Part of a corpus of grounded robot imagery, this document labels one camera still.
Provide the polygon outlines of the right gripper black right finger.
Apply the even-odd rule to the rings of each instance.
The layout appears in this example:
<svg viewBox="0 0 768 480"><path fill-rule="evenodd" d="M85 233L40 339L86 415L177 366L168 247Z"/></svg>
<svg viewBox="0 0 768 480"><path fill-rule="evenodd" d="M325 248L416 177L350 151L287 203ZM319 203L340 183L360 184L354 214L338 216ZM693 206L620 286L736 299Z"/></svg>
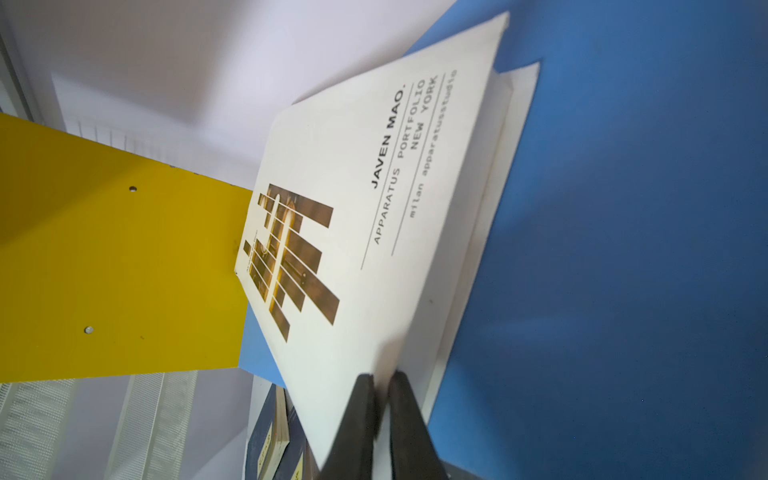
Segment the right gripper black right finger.
<svg viewBox="0 0 768 480"><path fill-rule="evenodd" d="M388 403L392 478L448 480L405 372L392 376Z"/></svg>

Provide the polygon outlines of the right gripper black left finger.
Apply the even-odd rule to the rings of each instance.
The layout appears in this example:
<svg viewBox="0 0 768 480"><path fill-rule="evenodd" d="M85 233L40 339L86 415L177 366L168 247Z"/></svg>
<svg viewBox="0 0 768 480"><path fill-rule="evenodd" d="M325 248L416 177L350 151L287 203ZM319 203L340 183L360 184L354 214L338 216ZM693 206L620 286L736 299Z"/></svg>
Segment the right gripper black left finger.
<svg viewBox="0 0 768 480"><path fill-rule="evenodd" d="M319 479L371 480L380 407L374 377L360 374Z"/></svg>

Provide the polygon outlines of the white portfolio book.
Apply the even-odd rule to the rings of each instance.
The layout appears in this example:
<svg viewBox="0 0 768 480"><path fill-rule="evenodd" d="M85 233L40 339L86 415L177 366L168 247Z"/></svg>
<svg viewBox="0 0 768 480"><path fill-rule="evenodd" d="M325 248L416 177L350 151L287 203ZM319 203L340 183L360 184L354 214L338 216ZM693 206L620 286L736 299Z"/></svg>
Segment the white portfolio book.
<svg viewBox="0 0 768 480"><path fill-rule="evenodd" d="M235 273L320 464L358 376L429 418L540 67L495 62L500 13L272 125Z"/></svg>

